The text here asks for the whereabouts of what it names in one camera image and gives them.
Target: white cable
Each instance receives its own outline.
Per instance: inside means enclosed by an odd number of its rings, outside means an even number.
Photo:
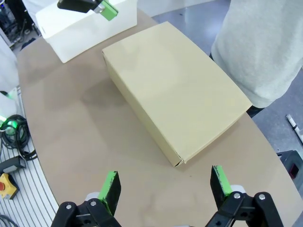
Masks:
[[[294,122],[293,118],[291,117],[290,114],[288,114],[286,116],[286,118],[288,119],[289,123],[291,124],[291,126],[293,127],[294,131],[297,133],[299,139],[301,140],[301,142],[303,143],[303,135],[300,133],[300,129],[297,126],[297,124]]]

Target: floor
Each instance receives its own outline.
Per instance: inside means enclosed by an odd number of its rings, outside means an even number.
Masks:
[[[230,0],[215,0],[157,15],[154,19],[158,23],[169,21],[205,53],[210,54],[229,4]],[[301,157],[303,157],[302,143],[285,116],[291,114],[299,128],[303,129],[303,115],[300,115],[303,113],[302,84],[303,71],[300,71],[288,92],[253,118],[276,152],[297,150]],[[303,187],[299,192],[303,197]],[[303,226],[303,214],[295,226]]]

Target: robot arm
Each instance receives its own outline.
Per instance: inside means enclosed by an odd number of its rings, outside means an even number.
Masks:
[[[58,8],[80,13],[87,13],[90,9],[100,13],[108,21],[118,15],[118,10],[108,0],[59,0]]]

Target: white wall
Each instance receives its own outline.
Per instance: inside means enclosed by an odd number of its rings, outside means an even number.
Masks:
[[[9,92],[19,84],[17,59],[0,36],[0,90]]]
[[[176,9],[208,2],[212,0],[138,0],[138,8],[153,17]]]

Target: beige box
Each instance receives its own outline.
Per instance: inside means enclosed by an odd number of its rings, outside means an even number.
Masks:
[[[251,106],[223,70],[168,22],[103,54],[111,79],[173,166],[203,150]]]

